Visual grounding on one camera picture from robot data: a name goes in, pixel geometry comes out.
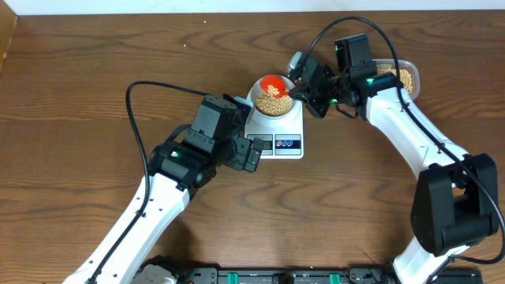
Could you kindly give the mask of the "red plastic measuring scoop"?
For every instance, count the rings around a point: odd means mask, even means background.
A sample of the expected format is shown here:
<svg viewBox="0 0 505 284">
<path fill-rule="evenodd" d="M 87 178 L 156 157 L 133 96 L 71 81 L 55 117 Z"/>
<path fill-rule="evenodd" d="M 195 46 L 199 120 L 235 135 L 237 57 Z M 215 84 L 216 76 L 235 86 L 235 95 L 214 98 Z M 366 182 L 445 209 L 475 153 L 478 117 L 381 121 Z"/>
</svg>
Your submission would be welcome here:
<svg viewBox="0 0 505 284">
<path fill-rule="evenodd" d="M 286 84 L 281 77 L 277 75 L 266 75 L 260 80 L 260 88 L 275 97 L 280 99 L 283 96 L 289 95 Z"/>
</svg>

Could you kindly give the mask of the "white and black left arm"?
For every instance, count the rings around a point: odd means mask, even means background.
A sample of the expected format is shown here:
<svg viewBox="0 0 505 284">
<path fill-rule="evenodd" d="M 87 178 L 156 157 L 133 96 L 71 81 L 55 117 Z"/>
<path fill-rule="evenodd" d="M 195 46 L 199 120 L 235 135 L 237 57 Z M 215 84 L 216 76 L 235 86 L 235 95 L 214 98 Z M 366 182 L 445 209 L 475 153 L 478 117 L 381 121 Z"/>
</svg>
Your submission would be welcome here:
<svg viewBox="0 0 505 284">
<path fill-rule="evenodd" d="M 207 95 L 183 141 L 175 136 L 145 159 L 132 201 L 99 247 L 67 283 L 130 283 L 162 232 L 182 213 L 219 166 L 254 172 L 263 142 L 242 136 L 253 103 Z"/>
</svg>

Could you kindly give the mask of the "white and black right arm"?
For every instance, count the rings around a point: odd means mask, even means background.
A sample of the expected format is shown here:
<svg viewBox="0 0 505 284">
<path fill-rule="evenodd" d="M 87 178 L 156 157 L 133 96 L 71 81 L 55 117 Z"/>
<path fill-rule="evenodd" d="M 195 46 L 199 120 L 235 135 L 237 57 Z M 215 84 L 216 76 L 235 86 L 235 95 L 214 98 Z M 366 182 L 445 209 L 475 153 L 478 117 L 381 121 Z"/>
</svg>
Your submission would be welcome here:
<svg viewBox="0 0 505 284">
<path fill-rule="evenodd" d="M 448 140 L 417 108 L 393 71 L 381 71 L 364 34 L 335 41 L 339 75 L 297 52 L 287 66 L 302 101 L 315 118 L 330 106 L 353 108 L 395 146 L 417 179 L 410 223 L 413 240 L 397 256 L 384 283 L 430 283 L 452 260 L 504 226 L 497 173 L 486 154 L 471 155 Z"/>
</svg>

